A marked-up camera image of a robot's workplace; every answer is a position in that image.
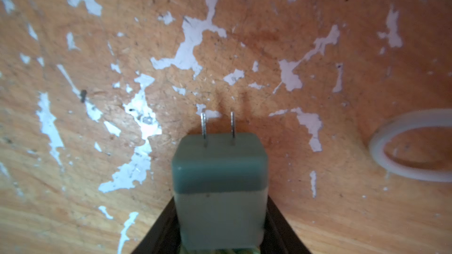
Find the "green charger plug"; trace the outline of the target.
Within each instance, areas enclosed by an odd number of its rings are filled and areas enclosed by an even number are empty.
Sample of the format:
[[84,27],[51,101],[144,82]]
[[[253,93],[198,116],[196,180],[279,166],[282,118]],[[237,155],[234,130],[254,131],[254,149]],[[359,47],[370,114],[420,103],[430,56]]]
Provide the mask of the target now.
[[264,239],[268,156],[256,134],[201,133],[182,138],[172,159],[181,242],[188,250],[247,249]]

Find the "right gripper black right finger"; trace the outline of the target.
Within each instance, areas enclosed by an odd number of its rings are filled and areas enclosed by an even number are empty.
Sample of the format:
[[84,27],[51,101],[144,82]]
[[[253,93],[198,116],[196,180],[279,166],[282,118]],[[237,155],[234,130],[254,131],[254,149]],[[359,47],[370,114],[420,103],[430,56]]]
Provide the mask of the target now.
[[267,200],[262,252],[264,254],[312,254],[270,197]]

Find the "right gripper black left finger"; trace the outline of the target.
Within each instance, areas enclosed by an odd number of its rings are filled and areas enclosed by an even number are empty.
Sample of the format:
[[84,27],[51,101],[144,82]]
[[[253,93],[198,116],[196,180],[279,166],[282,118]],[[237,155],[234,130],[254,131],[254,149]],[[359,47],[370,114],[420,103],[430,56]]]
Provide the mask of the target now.
[[171,198],[132,254],[177,254],[181,246],[180,225]]

